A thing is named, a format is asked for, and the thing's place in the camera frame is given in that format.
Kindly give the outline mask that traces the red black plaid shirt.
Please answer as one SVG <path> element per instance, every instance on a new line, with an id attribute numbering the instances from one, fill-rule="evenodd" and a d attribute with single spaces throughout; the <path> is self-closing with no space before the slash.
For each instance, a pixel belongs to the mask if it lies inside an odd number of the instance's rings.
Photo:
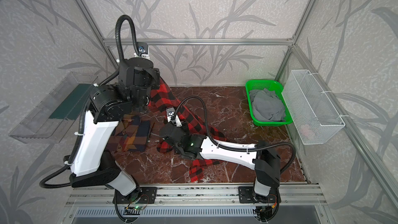
<path id="1" fill-rule="evenodd" d="M 167 83 L 160 79 L 160 88 L 153 89 L 150 93 L 149 109 L 156 113 L 160 112 L 166 114 L 168 108 L 175 108 L 177 110 L 177 118 L 182 121 L 182 128 L 190 134 L 207 135 L 205 129 L 205 121 L 190 111 L 187 107 L 178 105 L 181 101 L 174 96 Z M 195 159 L 189 171 L 191 182 L 200 181 L 203 179 L 203 171 L 210 166 L 220 164 L 221 160 L 216 159 Z"/>

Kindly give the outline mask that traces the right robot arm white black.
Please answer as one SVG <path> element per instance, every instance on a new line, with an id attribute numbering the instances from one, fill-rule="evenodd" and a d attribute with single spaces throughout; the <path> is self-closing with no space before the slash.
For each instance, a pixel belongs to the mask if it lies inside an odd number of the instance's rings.
<path id="1" fill-rule="evenodd" d="M 254 193 L 268 196 L 271 189 L 280 186 L 280 156 L 274 148 L 250 152 L 256 144 L 234 144 L 218 141 L 209 136 L 190 134 L 183 127 L 167 123 L 160 130 L 160 137 L 185 159 L 221 160 L 240 164 L 256 172 Z"/>

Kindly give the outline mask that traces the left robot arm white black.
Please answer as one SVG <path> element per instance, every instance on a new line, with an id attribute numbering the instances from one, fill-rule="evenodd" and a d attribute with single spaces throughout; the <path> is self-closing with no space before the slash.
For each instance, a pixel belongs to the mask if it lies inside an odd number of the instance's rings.
<path id="1" fill-rule="evenodd" d="M 123 117 L 143 111 L 151 90 L 159 86 L 159 70 L 141 57 L 120 60 L 116 84 L 94 86 L 84 110 L 84 131 L 77 133 L 82 141 L 72 157 L 69 180 L 73 188 L 107 186 L 128 200 L 141 195 L 137 182 L 120 167 L 106 145 Z"/>

